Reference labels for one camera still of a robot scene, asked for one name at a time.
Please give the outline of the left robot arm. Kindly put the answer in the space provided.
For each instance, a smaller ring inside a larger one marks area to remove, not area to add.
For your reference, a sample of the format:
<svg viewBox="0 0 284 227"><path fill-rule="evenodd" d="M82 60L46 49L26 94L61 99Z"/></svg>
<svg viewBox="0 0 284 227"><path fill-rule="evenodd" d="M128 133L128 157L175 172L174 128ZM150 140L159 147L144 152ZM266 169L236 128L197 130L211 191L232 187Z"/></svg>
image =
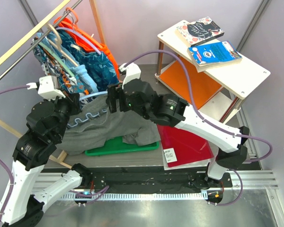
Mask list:
<svg viewBox="0 0 284 227"><path fill-rule="evenodd" d="M65 193L90 186L91 171L82 164L74 164L55 183L32 193L50 155L61 143L70 117L80 112L79 98L79 94L70 94L44 100L34 105L26 117L28 130L16 144L9 184L0 201L3 227L34 227Z"/></svg>

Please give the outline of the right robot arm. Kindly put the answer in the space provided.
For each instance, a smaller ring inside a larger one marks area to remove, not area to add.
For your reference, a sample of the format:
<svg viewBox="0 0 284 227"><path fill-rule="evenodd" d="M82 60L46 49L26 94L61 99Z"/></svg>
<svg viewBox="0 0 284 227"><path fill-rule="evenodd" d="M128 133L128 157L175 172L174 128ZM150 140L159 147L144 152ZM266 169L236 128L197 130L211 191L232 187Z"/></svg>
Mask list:
<svg viewBox="0 0 284 227"><path fill-rule="evenodd" d="M159 95L148 82L133 79L108 86L106 103L111 113L134 111L143 119L157 125L174 127L195 134L213 144L219 150L207 167L205 183L214 187L229 169L238 168L247 159L247 148L242 138L249 130L233 128L202 116L188 101L174 95Z"/></svg>

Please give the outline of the light blue hanger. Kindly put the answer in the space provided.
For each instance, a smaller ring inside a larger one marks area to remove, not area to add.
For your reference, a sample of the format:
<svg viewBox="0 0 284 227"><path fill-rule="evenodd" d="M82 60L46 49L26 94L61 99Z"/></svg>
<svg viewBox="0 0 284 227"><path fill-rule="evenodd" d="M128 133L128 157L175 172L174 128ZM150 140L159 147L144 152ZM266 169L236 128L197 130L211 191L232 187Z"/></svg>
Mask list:
<svg viewBox="0 0 284 227"><path fill-rule="evenodd" d="M83 104L81 112L78 115L71 117L67 124L67 128L75 128L106 114L108 111L106 98L107 91L92 93L91 95L80 97L80 104Z"/></svg>

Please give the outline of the grey shorts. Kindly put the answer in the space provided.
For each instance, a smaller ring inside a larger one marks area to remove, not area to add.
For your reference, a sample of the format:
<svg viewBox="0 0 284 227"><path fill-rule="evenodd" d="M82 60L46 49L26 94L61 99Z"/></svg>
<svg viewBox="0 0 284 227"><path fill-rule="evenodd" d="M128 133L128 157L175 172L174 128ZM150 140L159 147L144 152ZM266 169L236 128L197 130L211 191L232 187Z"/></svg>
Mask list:
<svg viewBox="0 0 284 227"><path fill-rule="evenodd" d="M122 137L127 144L143 146L160 141L157 125L143 119L134 111L117 110L66 130L62 142L56 147L68 155L78 155L85 150L99 148L107 140Z"/></svg>

